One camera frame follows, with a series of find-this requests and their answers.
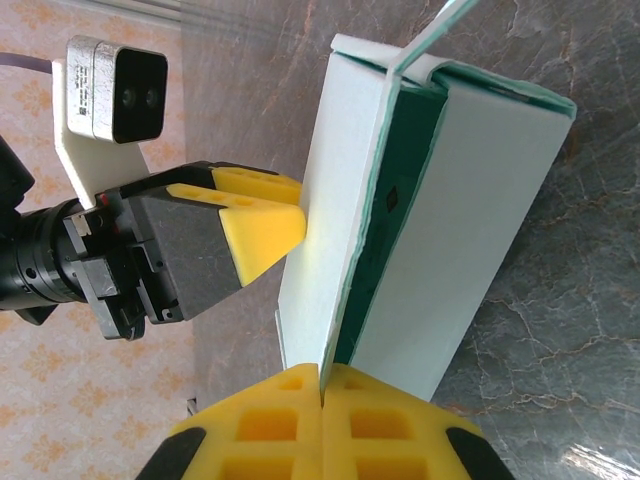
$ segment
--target beige wall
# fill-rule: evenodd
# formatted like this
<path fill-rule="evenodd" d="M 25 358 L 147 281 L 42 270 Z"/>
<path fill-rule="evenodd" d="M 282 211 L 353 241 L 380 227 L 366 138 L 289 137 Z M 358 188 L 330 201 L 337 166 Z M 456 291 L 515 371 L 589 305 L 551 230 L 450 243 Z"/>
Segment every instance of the beige wall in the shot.
<path fill-rule="evenodd" d="M 165 130 L 143 147 L 151 168 L 184 160 L 180 32 L 54 2 L 0 2 L 0 51 L 63 57 L 88 34 L 169 59 Z M 51 78 L 0 67 L 0 133 L 36 177 L 24 209 L 73 190 L 52 145 Z M 133 478 L 193 396 L 189 323 L 106 341 L 88 308 L 63 305 L 42 327 L 0 313 L 0 478 Z"/>

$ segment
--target gray marble countertop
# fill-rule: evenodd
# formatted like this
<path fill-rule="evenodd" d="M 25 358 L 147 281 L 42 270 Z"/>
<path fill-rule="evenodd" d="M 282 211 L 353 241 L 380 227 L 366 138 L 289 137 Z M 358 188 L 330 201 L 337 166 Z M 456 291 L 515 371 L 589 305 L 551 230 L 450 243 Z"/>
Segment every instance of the gray marble countertop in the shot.
<path fill-rule="evenodd" d="M 329 43 L 405 45 L 442 0 L 190 0 L 187 153 L 301 179 Z M 569 96 L 579 115 L 434 402 L 516 478 L 640 478 L 640 4 L 481 0 L 431 53 Z M 281 265 L 195 320 L 197 398 L 277 372 Z"/>

